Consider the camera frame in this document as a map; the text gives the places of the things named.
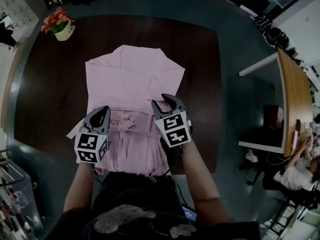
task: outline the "flower pot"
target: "flower pot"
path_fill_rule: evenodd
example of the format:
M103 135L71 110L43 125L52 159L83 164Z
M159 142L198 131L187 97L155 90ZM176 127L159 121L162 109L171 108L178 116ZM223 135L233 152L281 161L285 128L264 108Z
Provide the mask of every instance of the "flower pot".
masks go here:
M65 28L58 32L58 33L54 33L55 37L58 41L66 41L68 40L72 33L75 31L75 27L74 25L71 26L71 22L70 20L68 21L67 25L65 26Z

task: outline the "cable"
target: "cable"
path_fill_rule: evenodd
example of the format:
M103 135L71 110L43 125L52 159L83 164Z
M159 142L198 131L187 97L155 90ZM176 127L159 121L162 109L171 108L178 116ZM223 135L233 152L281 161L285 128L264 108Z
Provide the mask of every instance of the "cable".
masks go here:
M165 177L168 178L168 179L173 180L174 183L178 186L179 192L180 192L180 195L181 195L181 198L182 198L184 204L185 204L186 206L188 206L188 205L187 205L187 202L186 202L186 200L185 200L185 196L184 196L184 194L182 193L182 190L181 190L181 187L180 187L179 183L176 182L176 180L175 180L174 178L172 178L171 176L165 176Z
M102 185L101 180L98 179L98 176L99 176L99 175L98 175L98 173L96 172L96 170L95 170L95 168L94 168L94 165L93 165L92 163L90 163L90 165L91 165L92 170L93 170L93 173L94 173L93 179L94 179L94 180L97 180L97 181Z
M272 152L272 153L275 153L275 155L276 155L282 162L280 162L280 163L269 163L269 155L270 155L270 153L271 153L271 151L269 152L268 156L266 157L266 163L267 163L268 165L271 165L271 166L281 165L281 164L283 164L284 162L288 161L288 160L291 158L291 157L289 156L287 159L283 160L283 159L281 159L281 158L278 156L278 154L277 154L276 152Z
M274 234L274 235L278 236L278 234L275 233L275 232L273 232L273 231L271 231L270 228L260 228L260 229L263 230L263 231L266 232L266 233L271 233L271 234Z
M185 144L182 144L182 148L180 147L180 151L181 151L180 156L179 156L178 159L176 160L175 164L174 164L173 166L171 166L171 167L163 174L163 176L166 176L166 175L172 170L172 168L177 165L177 163L179 162L180 158L182 157L182 154L184 153L184 149L185 149Z
M13 185L13 184L22 182L22 181L24 181L25 179L26 179L26 178L23 177L23 178L21 178L21 179L15 180L15 181L13 181L13 182L1 183L1 184L0 184L0 188L1 188L1 187L5 187L5 186L11 186L11 185Z

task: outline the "pink shirt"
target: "pink shirt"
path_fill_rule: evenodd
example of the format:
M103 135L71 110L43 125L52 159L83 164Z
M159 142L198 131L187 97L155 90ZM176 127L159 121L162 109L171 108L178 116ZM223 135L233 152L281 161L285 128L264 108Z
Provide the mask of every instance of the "pink shirt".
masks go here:
M96 168L112 172L160 176L168 169L167 157L155 126L151 100L176 95L185 69L161 49L122 45L114 52L85 63L87 113L111 108L110 149ZM168 110L168 105L160 104ZM67 135L72 139L82 121Z

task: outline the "chair leg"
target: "chair leg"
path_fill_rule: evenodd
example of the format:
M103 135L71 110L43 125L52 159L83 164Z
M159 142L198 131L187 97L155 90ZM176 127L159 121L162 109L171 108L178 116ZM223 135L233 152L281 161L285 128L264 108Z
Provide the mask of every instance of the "chair leg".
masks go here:
M256 168L258 166L258 163L259 162L252 162L252 163L249 163L249 164L241 164L239 166L239 170L242 171L242 170L248 170L248 169L252 169L252 168Z
M290 203L290 199L287 198L283 204L281 205L280 209L278 210L277 215L275 216L274 220L272 221L269 229L273 229L273 227L275 226L275 224L278 222L279 217L281 216L281 214L283 213L284 209L286 208L286 206Z
M282 200L282 199L279 199L279 198L275 198L274 200L276 200L278 203L283 203L283 202L286 201L286 200Z
M254 177L254 180L253 181L247 181L246 183L250 186L250 185L254 185L257 181L257 179L259 178L260 174L262 172L262 169L261 168L258 168L258 171L256 172L255 174L255 177Z

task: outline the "white desk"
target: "white desk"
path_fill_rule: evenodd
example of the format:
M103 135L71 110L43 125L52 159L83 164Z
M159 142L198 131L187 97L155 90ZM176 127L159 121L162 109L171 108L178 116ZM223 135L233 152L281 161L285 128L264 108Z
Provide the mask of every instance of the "white desk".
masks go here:
M301 123L309 123L313 120L312 99L309 81L303 70L282 50L259 61L258 63L239 72L240 77L260 69L267 64L277 61L281 77L283 93L283 137L281 146L268 146L251 142L239 141L239 146L284 154L288 157L292 154L292 143L296 130L297 119Z

